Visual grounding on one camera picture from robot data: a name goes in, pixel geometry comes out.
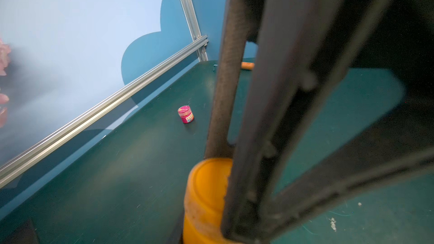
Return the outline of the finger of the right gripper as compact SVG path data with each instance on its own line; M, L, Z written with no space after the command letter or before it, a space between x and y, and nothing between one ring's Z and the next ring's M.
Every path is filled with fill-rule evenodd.
M227 0L205 159L230 158L234 153L227 136L241 62L246 43L256 42L260 23L261 0Z

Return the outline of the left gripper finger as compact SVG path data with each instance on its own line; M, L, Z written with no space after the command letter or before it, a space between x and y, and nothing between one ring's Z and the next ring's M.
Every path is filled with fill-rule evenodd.
M229 0L228 18L249 21L254 41L243 122L221 232L265 243L359 193L434 166L434 63L389 63L402 101L293 183L275 192L289 157L343 80L394 0ZM434 0L410 0L434 33Z

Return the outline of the magenta paint jar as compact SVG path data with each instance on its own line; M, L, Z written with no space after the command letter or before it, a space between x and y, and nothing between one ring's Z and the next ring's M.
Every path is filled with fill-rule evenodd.
M177 110L182 122L188 124L194 120L194 115L192 113L191 107L188 105L182 106Z

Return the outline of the blue garden fork toy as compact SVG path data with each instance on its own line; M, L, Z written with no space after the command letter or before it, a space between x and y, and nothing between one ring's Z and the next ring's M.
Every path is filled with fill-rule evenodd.
M242 62L241 63L241 69L242 70L252 70L254 68L255 64L252 62ZM213 65L213 71L215 71L217 69L218 65L214 64Z

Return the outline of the pink cherry blossom tree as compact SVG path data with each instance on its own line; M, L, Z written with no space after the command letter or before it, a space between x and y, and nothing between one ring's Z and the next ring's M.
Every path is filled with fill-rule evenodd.
M12 62L11 53L12 49L10 45L1 39L1 128L5 126L8 118L7 104L10 101L10 97L5 93L3 87L7 81L7 69Z

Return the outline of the aluminium frame right post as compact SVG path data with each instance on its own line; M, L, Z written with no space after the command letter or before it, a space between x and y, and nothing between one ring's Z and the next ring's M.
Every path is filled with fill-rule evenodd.
M192 0L180 0L183 13L193 41L202 37Z

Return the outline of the aluminium frame back bar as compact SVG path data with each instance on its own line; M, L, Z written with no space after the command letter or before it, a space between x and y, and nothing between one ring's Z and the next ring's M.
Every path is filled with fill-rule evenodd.
M1 187L3 188L6 185L9 185L10 182L25 173L25 171L29 170L35 164L49 156L53 151L60 148L80 132L87 129L113 109L117 108L124 101L131 98L151 82L161 77L169 69L179 64L200 48L206 46L208 42L207 35L194 40L191 44L170 56L150 71L136 78L114 94L75 118L73 121L67 123L62 128L50 134L42 141L21 153L18 157L2 166Z

